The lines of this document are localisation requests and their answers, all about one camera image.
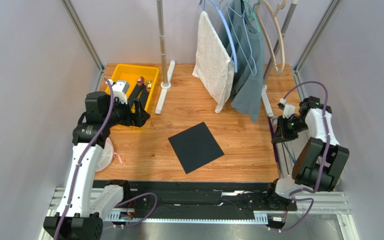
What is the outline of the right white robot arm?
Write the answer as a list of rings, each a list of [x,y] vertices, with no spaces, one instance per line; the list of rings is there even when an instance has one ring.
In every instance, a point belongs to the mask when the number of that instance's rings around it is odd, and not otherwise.
[[[309,138],[293,165],[291,175],[277,178],[267,187],[264,204],[272,210],[286,208],[292,195],[300,190],[331,192],[338,184],[350,156],[348,148],[340,145],[331,125],[332,109],[322,104],[318,97],[310,96],[295,106],[282,98],[278,104],[283,111],[271,142],[281,144],[293,141],[302,131]]]

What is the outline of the black paper napkin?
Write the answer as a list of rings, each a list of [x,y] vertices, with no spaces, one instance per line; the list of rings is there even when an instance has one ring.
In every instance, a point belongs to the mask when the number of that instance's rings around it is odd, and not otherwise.
[[[225,155],[205,122],[177,133],[168,140],[186,174]]]

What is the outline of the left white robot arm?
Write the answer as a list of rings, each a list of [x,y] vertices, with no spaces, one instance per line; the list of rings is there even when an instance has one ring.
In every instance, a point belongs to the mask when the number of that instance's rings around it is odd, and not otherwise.
[[[44,230],[55,240],[99,240],[112,209],[136,201],[126,180],[109,180],[94,201],[91,192],[110,129],[117,125],[141,127],[150,114],[140,99],[121,101],[104,91],[87,94],[85,108],[72,133],[68,184],[56,213],[43,222]]]

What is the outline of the iridescent spoon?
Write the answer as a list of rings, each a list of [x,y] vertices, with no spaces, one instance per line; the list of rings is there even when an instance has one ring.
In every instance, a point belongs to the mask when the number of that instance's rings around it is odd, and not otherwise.
[[[283,142],[282,144],[283,144],[284,148],[286,149],[291,161],[295,164],[297,162],[297,159],[294,155],[294,152],[292,151],[292,149],[289,148],[289,146],[286,142]]]

